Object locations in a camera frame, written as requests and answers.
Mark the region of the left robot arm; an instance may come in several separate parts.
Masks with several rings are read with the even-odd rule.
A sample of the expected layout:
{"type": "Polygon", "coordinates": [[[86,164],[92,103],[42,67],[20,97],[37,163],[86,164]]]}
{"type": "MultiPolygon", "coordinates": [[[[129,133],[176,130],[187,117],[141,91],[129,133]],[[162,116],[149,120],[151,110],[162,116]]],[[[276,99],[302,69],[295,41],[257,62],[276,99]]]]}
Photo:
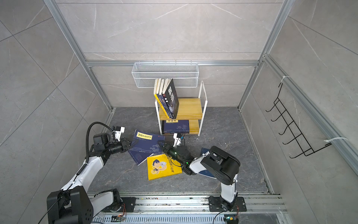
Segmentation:
{"type": "Polygon", "coordinates": [[[47,197],[45,216],[50,224],[90,224],[101,211],[117,212],[124,209],[124,203],[117,189],[105,190],[93,198],[87,191],[97,173],[103,168],[112,154],[123,153],[129,149],[130,140],[122,138],[122,127],[113,131],[113,141],[107,141],[108,135],[103,133],[94,136],[95,151],[89,153],[82,167],[72,179],[59,191],[47,197]]]}

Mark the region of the black book white characters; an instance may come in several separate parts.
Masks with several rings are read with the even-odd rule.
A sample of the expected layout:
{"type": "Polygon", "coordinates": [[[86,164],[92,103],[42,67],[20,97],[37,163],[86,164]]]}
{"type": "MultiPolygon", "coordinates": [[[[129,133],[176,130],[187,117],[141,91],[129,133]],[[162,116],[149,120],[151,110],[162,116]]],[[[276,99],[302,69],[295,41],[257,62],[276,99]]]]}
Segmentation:
{"type": "Polygon", "coordinates": [[[169,106],[174,115],[174,119],[177,119],[178,109],[179,109],[179,100],[178,95],[175,89],[174,80],[170,79],[169,86],[166,90],[167,97],[169,99],[169,106]]]}

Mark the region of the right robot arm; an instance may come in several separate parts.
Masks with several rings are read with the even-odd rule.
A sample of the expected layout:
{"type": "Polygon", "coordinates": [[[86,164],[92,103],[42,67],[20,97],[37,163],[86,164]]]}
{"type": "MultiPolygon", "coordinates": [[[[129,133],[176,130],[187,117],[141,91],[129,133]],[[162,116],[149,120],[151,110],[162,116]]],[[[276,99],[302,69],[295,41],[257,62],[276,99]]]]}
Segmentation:
{"type": "Polygon", "coordinates": [[[197,158],[191,155],[186,146],[174,147],[168,142],[159,146],[164,154],[180,164],[187,175],[208,171],[221,183],[221,195],[208,197],[211,212],[247,210],[243,197],[237,196],[236,183],[241,165],[237,158],[216,146],[197,158]]]}

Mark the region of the navy book yellow label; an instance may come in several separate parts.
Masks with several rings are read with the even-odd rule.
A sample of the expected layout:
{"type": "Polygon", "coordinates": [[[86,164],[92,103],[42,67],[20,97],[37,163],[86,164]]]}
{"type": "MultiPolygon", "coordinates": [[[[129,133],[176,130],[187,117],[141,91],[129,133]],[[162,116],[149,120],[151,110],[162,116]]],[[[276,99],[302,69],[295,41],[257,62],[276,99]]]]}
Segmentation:
{"type": "Polygon", "coordinates": [[[162,133],[190,133],[189,120],[163,120],[162,133]]]}

